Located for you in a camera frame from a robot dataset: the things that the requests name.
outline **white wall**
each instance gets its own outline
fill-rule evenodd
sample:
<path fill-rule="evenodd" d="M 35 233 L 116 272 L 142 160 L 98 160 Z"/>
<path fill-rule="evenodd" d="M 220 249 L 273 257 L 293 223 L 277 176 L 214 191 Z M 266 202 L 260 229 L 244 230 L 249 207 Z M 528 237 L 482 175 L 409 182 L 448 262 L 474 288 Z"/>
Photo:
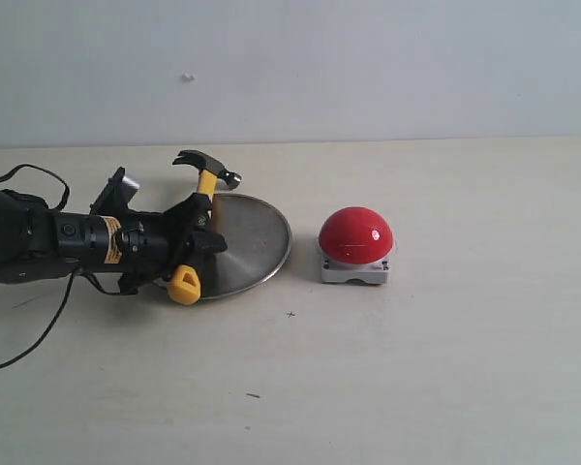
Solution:
<path fill-rule="evenodd" d="M 0 146 L 557 134 L 581 0 L 0 1 Z"/>

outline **hammer head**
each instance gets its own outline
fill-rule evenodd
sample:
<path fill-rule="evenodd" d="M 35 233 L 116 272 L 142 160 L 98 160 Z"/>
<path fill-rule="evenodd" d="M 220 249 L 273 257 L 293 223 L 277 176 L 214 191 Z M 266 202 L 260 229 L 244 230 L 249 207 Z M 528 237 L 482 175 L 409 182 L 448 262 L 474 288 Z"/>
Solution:
<path fill-rule="evenodd" d="M 181 150 L 172 164 L 190 165 L 197 168 L 198 171 L 209 171 L 219 179 L 224 180 L 230 189 L 236 189 L 241 183 L 240 174 L 228 171 L 222 162 L 199 150 Z"/>

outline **metal plate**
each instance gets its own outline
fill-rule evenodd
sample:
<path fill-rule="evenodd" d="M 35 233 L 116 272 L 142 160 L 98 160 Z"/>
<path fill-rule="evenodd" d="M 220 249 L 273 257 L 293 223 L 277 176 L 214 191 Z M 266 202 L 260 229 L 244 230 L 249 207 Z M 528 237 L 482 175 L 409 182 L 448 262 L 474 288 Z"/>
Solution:
<path fill-rule="evenodd" d="M 213 197 L 211 229 L 221 234 L 228 250 L 205 264 L 201 300 L 235 295 L 272 277 L 291 252 L 287 219 L 266 201 L 234 193 Z"/>

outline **table surface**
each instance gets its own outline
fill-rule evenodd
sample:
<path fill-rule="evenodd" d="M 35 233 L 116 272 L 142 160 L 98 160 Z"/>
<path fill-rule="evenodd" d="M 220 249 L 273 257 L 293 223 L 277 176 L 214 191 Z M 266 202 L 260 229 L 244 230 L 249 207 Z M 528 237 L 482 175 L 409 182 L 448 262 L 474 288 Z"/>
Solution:
<path fill-rule="evenodd" d="M 122 165 L 133 208 L 161 209 L 196 185 L 170 165 L 182 148 L 0 150 L 0 174 L 52 169 L 85 212 Z M 289 261 L 194 307 L 76 281 L 0 371 L 1 465 L 581 464 L 581 138 L 198 148 L 287 216 Z M 319 283 L 321 224 L 354 204 L 398 240 L 388 285 Z M 64 286 L 0 285 L 0 361 Z"/>

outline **warning label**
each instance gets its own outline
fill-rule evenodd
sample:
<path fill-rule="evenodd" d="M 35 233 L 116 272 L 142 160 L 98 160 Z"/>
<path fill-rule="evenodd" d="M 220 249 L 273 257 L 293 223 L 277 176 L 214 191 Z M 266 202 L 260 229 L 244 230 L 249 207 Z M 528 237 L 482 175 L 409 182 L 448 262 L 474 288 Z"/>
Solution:
<path fill-rule="evenodd" d="M 120 229 L 120 222 L 112 216 L 102 216 L 102 218 L 106 222 L 107 232 L 109 233 L 106 264 L 118 264 L 123 254 L 118 249 L 118 245 L 116 245 L 116 236 L 114 234 Z"/>

